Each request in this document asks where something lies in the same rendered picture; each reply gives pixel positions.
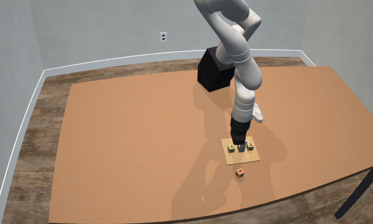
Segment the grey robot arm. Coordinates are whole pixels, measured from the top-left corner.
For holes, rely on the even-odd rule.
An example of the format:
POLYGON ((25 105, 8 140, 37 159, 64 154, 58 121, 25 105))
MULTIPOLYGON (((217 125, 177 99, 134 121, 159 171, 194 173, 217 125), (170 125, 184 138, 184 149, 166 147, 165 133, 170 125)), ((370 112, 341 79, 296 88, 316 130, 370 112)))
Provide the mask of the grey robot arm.
POLYGON ((216 48, 217 59, 236 67, 235 106, 244 111, 254 106, 255 92, 262 84, 262 74, 252 57, 247 41, 261 24, 262 19, 244 0, 194 0, 198 10, 217 34, 221 42, 216 48), (238 25, 230 26, 216 12, 238 25))

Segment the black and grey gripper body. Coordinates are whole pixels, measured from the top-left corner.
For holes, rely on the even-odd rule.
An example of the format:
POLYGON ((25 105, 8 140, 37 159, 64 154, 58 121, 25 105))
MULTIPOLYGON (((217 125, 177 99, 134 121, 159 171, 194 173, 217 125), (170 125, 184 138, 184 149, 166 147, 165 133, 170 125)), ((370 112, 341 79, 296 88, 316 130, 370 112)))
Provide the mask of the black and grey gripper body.
POLYGON ((251 120, 254 119, 257 123, 262 123, 263 116, 258 104, 254 104, 253 108, 248 111, 238 109, 235 104, 231 113, 231 137, 234 145, 242 145, 245 143, 246 132, 250 128, 251 120))

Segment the beige square mat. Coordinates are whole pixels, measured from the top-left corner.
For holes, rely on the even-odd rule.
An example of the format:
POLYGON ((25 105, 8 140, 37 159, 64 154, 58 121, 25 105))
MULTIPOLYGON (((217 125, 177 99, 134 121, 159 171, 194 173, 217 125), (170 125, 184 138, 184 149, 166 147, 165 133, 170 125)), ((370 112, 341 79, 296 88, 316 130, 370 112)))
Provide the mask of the beige square mat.
POLYGON ((252 136, 246 137, 247 143, 253 142, 254 149, 252 151, 247 151, 247 148, 245 147, 245 152, 239 153, 237 149, 237 145, 235 145, 235 152, 234 153, 228 153, 228 144, 233 144, 232 138, 225 138, 220 139, 226 164, 227 165, 234 165, 234 164, 241 164, 241 163, 248 163, 248 162, 255 162, 260 161, 254 140, 252 136))

